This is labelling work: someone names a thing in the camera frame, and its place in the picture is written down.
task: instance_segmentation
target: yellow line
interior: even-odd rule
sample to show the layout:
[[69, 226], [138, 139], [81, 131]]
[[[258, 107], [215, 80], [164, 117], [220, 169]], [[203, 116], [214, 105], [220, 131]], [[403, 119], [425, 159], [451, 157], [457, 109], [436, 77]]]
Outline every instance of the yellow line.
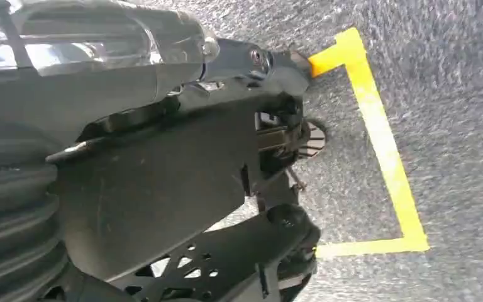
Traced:
[[403, 238], [400, 239], [325, 245], [320, 249], [326, 252], [320, 253], [360, 255], [428, 250], [427, 237], [357, 29], [350, 28], [337, 34], [336, 45], [313, 55], [309, 61], [313, 66], [314, 77], [345, 64], [403, 232]]
[[399, 252], [422, 252], [428, 249], [425, 244], [405, 238], [374, 240], [366, 242], [345, 242], [320, 245], [316, 250], [319, 258], [332, 258], [336, 256], [351, 256], [365, 254], [385, 254]]

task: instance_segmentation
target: bolt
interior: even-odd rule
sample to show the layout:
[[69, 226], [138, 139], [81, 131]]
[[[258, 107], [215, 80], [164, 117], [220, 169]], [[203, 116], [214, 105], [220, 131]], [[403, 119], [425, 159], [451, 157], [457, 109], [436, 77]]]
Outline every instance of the bolt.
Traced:
[[280, 224], [285, 228], [291, 228], [303, 221], [306, 214], [297, 206], [281, 204], [267, 212], [267, 219], [271, 223]]
[[264, 63], [264, 55], [262, 55], [260, 50], [257, 49], [251, 51], [251, 59], [256, 66], [261, 66]]
[[206, 62], [213, 61], [219, 54], [219, 45], [217, 40], [210, 36], [206, 37], [204, 39], [204, 44], [201, 47], [201, 51]]

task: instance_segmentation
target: black plastic part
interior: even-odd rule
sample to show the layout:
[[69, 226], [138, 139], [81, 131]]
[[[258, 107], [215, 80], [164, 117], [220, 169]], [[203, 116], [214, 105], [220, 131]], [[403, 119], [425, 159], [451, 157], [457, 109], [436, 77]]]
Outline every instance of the black plastic part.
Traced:
[[206, 64], [202, 81], [221, 81], [234, 77], [262, 80], [269, 69], [269, 53], [247, 42], [218, 39], [219, 55]]
[[251, 186], [260, 178], [255, 109], [247, 103], [107, 138], [58, 162], [51, 191], [62, 200], [74, 263], [112, 280], [239, 207], [248, 189], [242, 175]]
[[297, 192], [289, 188], [288, 176], [285, 172], [280, 172], [275, 181], [258, 192], [257, 203], [261, 210], [269, 210], [283, 203], [298, 204]]
[[103, 281], [91, 276], [84, 277], [84, 287], [78, 302], [132, 302], [136, 301], [128, 294], [119, 289], [107, 286]]
[[136, 131], [154, 125], [176, 113], [180, 108], [177, 97], [170, 96], [159, 102], [134, 110], [115, 113], [95, 123], [88, 124], [82, 131], [78, 142], [105, 137], [114, 132]]
[[312, 275], [308, 275], [303, 279], [301, 284], [293, 286], [291, 288], [285, 288], [280, 291], [280, 302], [291, 302], [295, 298], [297, 298], [297, 295], [304, 289], [304, 287], [308, 284], [308, 281], [310, 281], [311, 278]]
[[[291, 224], [270, 221], [269, 216], [274, 216], [271, 212], [280, 213]], [[312, 270], [299, 268], [313, 268], [316, 260], [304, 259], [292, 271], [279, 264], [297, 253], [307, 235], [314, 232], [319, 233], [301, 208], [283, 204], [238, 225], [202, 233], [180, 245], [167, 253], [170, 260], [161, 276], [131, 273], [112, 283], [121, 289], [141, 288], [134, 293], [138, 301], [158, 302], [172, 297], [191, 299], [188, 301], [291, 301], [282, 299], [281, 276], [304, 273], [303, 278], [288, 288], [301, 286]], [[191, 261], [181, 267], [179, 261], [183, 257]], [[188, 273], [196, 269], [201, 275], [188, 278]]]
[[291, 96], [301, 96], [309, 85], [311, 65], [295, 51], [272, 52], [272, 68], [267, 82], [277, 83], [281, 91]]
[[155, 70], [149, 66], [51, 77], [18, 76], [0, 83], [0, 120], [10, 127], [37, 131], [54, 142], [57, 152], [72, 145], [87, 124], [152, 103], [155, 85]]

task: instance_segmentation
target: gray carpet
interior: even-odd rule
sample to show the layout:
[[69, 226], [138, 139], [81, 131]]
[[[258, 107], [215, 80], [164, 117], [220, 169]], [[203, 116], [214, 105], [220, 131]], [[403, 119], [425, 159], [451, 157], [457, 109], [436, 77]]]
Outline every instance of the gray carpet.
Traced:
[[[299, 301], [483, 301], [483, 0], [159, 3], [263, 47], [316, 53], [350, 26], [364, 39], [431, 249], [322, 259]], [[400, 237], [345, 71], [316, 79], [306, 107], [328, 146], [295, 169], [323, 242]]]

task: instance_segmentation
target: black plastic body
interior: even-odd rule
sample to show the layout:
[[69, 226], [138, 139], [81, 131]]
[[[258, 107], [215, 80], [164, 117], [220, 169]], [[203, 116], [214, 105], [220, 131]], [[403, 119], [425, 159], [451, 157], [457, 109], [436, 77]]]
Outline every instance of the black plastic body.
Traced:
[[[191, 82], [201, 64], [0, 71], [0, 301], [291, 301], [306, 285], [319, 230], [284, 174], [299, 144], [259, 150], [255, 113], [301, 142], [309, 66], [221, 43], [212, 91]], [[261, 214], [203, 233], [245, 196]], [[139, 276], [166, 255], [165, 274]], [[185, 278], [183, 256], [203, 278]]]

